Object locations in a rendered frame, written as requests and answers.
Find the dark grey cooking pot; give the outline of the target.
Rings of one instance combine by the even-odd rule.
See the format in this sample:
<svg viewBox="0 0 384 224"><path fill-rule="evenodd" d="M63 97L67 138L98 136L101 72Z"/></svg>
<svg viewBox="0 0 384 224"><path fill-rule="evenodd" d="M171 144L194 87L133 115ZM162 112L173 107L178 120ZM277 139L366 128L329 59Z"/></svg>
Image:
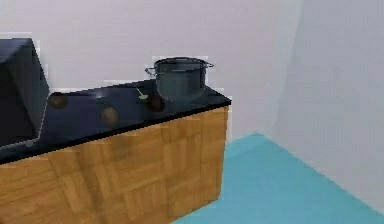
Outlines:
<svg viewBox="0 0 384 224"><path fill-rule="evenodd" d="M191 57L157 60L145 72L155 78L158 94L169 101L193 101L205 92L206 70L213 64Z"/></svg>

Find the wooden counter with black top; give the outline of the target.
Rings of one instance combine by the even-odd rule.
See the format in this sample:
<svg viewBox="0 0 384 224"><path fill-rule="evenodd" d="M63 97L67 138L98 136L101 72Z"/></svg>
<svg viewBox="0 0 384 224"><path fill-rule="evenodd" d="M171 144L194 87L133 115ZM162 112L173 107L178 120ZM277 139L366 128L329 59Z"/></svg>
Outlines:
<svg viewBox="0 0 384 224"><path fill-rule="evenodd" d="M171 224L217 200L230 99L207 88L153 112L136 88L158 95L152 80L66 93L39 141L1 150L0 224Z"/></svg>

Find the black microwave oven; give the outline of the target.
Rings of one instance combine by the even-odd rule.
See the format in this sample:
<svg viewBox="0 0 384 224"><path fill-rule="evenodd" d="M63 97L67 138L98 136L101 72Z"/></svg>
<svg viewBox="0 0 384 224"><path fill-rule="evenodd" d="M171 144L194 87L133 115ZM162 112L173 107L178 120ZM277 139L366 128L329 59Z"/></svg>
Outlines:
<svg viewBox="0 0 384 224"><path fill-rule="evenodd" d="M40 137L48 96L32 39L0 39L0 149Z"/></svg>

